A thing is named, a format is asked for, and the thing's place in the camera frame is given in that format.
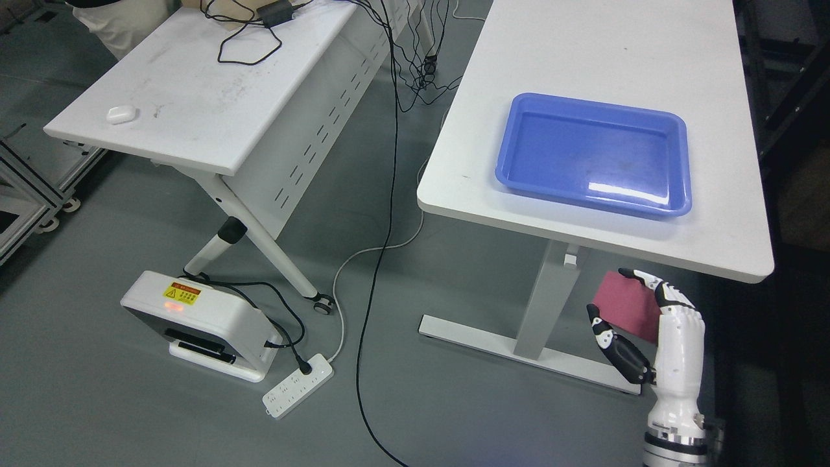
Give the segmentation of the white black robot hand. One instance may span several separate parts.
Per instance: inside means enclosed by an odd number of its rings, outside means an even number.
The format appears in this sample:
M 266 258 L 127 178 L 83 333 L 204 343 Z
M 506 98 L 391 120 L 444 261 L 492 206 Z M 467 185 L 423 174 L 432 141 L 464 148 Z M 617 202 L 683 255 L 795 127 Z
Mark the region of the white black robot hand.
M 704 434 L 698 396 L 702 385 L 706 325 L 693 302 L 669 281 L 637 269 L 619 269 L 651 289 L 660 307 L 658 343 L 652 344 L 604 321 L 590 302 L 586 309 L 600 351 L 635 385 L 656 395 L 647 425 L 681 437 Z

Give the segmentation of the robot forearm silver wrist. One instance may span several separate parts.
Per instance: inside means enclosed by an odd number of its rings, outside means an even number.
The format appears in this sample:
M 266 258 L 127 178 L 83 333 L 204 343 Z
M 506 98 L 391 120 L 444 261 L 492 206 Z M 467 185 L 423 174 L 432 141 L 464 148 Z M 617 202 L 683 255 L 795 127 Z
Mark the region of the robot forearm silver wrist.
M 705 437 L 681 437 L 649 427 L 644 435 L 643 466 L 718 466 L 724 420 L 700 416 Z

